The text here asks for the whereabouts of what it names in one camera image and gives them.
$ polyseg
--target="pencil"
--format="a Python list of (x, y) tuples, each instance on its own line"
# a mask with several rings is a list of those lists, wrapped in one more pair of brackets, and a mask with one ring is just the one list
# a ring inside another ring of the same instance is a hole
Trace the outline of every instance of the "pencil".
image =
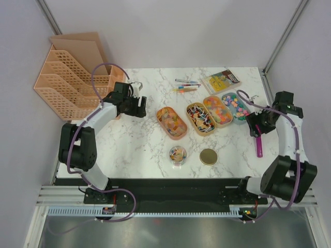
[(177, 91), (177, 92), (188, 92), (188, 91), (195, 91), (197, 89), (172, 89), (171, 91)]

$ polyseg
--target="marble tabletop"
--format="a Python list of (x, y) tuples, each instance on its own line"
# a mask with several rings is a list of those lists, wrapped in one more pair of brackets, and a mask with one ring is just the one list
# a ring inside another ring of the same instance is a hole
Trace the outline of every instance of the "marble tabletop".
[[(256, 67), (230, 69), (241, 81), (238, 88), (250, 96), (257, 95), (260, 104), (266, 105), (266, 94)], [(122, 115), (120, 120), (110, 121), (96, 136), (97, 163), (109, 178), (233, 178), (261, 176), (278, 154), (278, 136), (273, 131), (262, 137), (263, 157), (258, 158), (255, 141), (249, 136), (247, 124), (231, 123), (206, 137), (197, 134), (186, 116), (186, 107), (202, 102), (209, 96), (202, 86), (197, 91), (176, 93), (175, 79), (198, 81), (225, 68), (157, 68), (128, 69), (130, 81), (143, 83), (142, 96), (147, 97), (144, 118)], [(168, 137), (156, 119), (156, 112), (172, 107), (188, 126), (188, 132), (179, 141)], [(187, 160), (181, 167), (173, 167), (169, 150), (181, 145), (187, 150)], [(199, 154), (205, 148), (217, 152), (218, 160), (213, 166), (204, 165)], [(61, 164), (58, 178), (74, 178)]]

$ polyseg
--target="gold round lid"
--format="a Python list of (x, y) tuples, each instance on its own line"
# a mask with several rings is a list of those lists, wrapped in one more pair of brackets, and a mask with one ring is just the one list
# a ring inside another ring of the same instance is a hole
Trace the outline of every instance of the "gold round lid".
[(213, 165), (217, 162), (217, 153), (212, 149), (204, 149), (200, 153), (200, 160), (205, 165)]

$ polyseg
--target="purple pen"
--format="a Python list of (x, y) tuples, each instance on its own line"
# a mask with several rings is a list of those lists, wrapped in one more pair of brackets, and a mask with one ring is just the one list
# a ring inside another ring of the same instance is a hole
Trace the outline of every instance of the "purple pen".
[(257, 130), (258, 130), (258, 132), (259, 132), (259, 134), (260, 134), (260, 136), (259, 137), (257, 137), (257, 138), (255, 138), (255, 142), (256, 142), (256, 145), (257, 145), (257, 156), (258, 156), (258, 158), (261, 158), (261, 157), (263, 157), (263, 152), (262, 152), (262, 139), (261, 139), (261, 130), (260, 130), (260, 128), (259, 128), (259, 126), (258, 125), (255, 125), (255, 127), (257, 128)]

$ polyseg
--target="colorful candy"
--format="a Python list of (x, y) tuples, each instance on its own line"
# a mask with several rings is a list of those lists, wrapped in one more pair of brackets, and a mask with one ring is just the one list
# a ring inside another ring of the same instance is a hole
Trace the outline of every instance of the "colorful candy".
[(187, 153), (184, 147), (174, 146), (169, 151), (169, 157), (175, 166), (181, 166), (184, 164)]
[(216, 123), (224, 125), (232, 120), (231, 113), (229, 110), (221, 103), (218, 97), (208, 97), (203, 101), (203, 104), (206, 106), (207, 110), (212, 115)]
[(187, 113), (200, 132), (207, 133), (215, 129), (209, 114), (202, 107), (194, 105), (187, 109)]
[(246, 116), (249, 115), (249, 112), (245, 106), (238, 100), (236, 95), (227, 95), (223, 97), (223, 103), (226, 106), (233, 106), (236, 113), (233, 114), (233, 117), (239, 120), (246, 120)]
[(186, 132), (187, 126), (171, 108), (164, 107), (157, 112), (157, 118), (165, 129), (174, 137), (181, 136)]

